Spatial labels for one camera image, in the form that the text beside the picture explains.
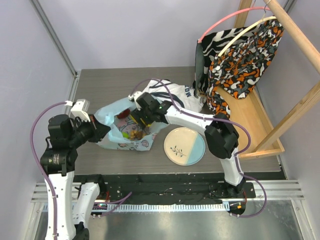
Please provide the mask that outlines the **yellow fake banana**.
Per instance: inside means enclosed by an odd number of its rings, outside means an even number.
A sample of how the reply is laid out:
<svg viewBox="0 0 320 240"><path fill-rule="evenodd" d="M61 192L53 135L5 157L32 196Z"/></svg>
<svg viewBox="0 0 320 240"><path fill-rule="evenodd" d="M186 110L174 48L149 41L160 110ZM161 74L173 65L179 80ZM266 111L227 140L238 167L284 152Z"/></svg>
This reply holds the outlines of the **yellow fake banana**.
<svg viewBox="0 0 320 240"><path fill-rule="evenodd" d="M131 119L139 125L142 129L150 127L151 124L146 124L141 118L135 118L133 115L130 115Z"/></svg>

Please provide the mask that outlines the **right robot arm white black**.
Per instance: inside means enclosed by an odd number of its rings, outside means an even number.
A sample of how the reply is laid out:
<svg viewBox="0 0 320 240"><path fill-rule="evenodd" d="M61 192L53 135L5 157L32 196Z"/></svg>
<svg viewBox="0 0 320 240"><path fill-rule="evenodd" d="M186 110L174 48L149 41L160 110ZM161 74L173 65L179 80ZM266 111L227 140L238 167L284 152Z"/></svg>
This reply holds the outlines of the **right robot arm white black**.
<svg viewBox="0 0 320 240"><path fill-rule="evenodd" d="M163 123L186 127L203 135L210 153L221 162L226 193L233 198L243 193L246 180L237 158L239 134L226 117L214 118L186 110L168 100L160 102L148 92L136 91L128 100L135 104L130 115L142 128Z"/></svg>

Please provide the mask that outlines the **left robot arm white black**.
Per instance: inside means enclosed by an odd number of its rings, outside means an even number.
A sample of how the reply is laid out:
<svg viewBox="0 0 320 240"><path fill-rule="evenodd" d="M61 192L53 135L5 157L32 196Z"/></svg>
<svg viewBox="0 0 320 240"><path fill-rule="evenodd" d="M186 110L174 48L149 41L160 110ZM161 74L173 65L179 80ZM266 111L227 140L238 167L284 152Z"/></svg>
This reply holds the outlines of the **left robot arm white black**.
<svg viewBox="0 0 320 240"><path fill-rule="evenodd" d="M91 114L87 122L66 114L48 121L47 148L40 158L47 188L47 240L88 240L88 222L95 200L107 193L107 185L100 174L85 176L77 188L77 202L73 204L77 149L87 142L98 143L111 130Z"/></svg>

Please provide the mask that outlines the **light blue plastic bag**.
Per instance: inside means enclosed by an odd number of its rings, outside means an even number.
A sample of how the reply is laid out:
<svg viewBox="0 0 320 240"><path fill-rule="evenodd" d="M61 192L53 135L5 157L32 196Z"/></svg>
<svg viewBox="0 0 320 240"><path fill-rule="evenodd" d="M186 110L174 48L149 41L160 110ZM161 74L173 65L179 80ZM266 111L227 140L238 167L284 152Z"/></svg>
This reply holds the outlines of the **light blue plastic bag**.
<svg viewBox="0 0 320 240"><path fill-rule="evenodd" d="M123 119L117 118L117 115L124 110L130 109L132 111L135 108L136 105L125 97L96 111L95 118L101 124L111 128L102 141L97 143L100 147L110 150L130 151L149 151L151 149L157 134L168 125L154 122L150 127L142 129L130 116ZM130 140L123 137L123 132L130 134L132 130L145 130L146 136L141 140Z"/></svg>

